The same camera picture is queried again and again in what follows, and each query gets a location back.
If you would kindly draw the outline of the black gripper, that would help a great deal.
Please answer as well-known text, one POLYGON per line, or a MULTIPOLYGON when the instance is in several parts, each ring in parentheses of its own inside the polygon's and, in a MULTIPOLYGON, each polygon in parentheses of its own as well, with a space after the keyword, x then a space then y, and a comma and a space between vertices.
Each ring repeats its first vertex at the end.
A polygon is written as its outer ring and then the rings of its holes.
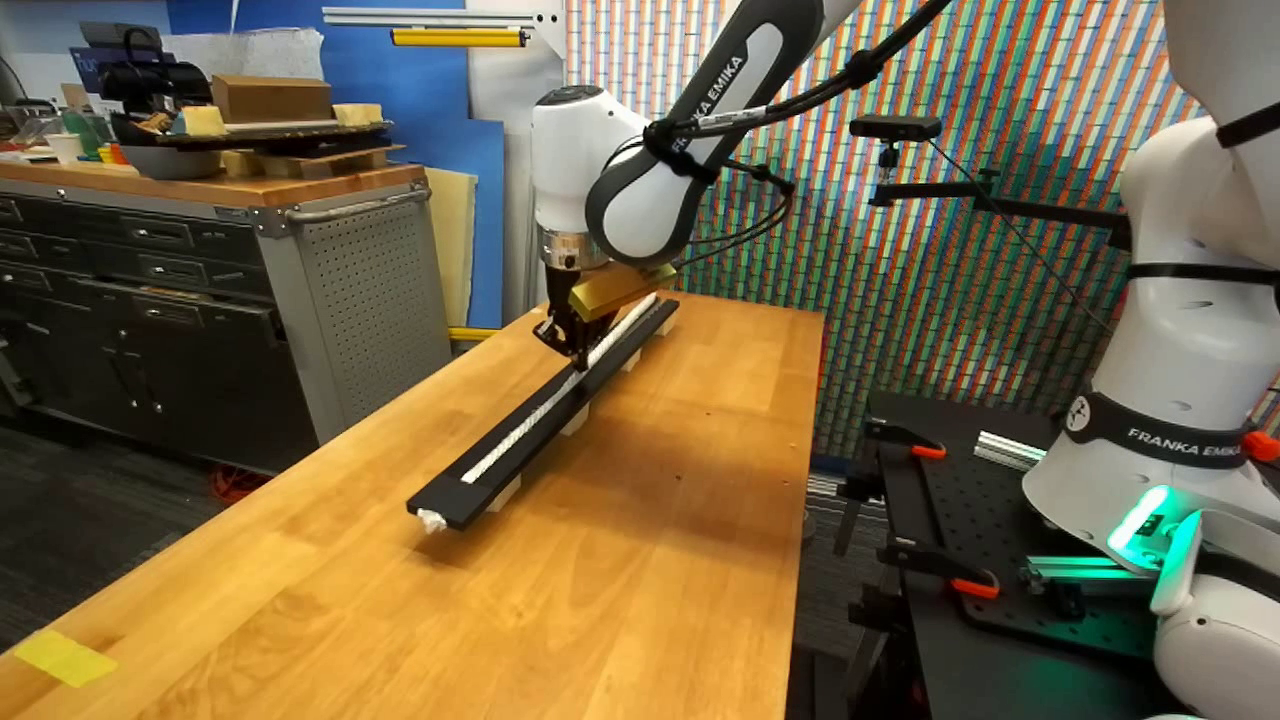
POLYGON ((534 338, 556 349, 558 357, 580 357, 601 338, 601 326, 573 306, 577 270, 545 267, 547 306, 533 326, 534 338))

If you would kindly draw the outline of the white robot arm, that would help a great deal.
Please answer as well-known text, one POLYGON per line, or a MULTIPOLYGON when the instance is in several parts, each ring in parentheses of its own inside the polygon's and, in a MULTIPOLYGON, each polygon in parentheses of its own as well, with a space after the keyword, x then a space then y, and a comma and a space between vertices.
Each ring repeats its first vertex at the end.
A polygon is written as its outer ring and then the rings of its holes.
POLYGON ((573 305, 573 289, 614 263, 665 263, 684 250, 698 195, 734 145, 840 91, 873 85, 947 0, 924 0, 878 45, 855 46, 817 89, 774 100, 782 80, 850 14, 860 0, 740 0, 676 103, 646 120, 601 85, 563 85, 533 103, 533 195, 547 317, 534 337, 577 357, 607 310, 573 305))

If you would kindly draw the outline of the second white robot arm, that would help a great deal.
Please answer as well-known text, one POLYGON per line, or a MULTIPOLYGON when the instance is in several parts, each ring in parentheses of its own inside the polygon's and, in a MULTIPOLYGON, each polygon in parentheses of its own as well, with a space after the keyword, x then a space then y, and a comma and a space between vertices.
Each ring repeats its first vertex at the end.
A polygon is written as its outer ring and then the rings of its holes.
POLYGON ((1280 373, 1280 0, 1159 5, 1198 111, 1124 161, 1124 306, 1024 500, 1152 584, 1180 702, 1280 720, 1280 490, 1246 456, 1280 373))

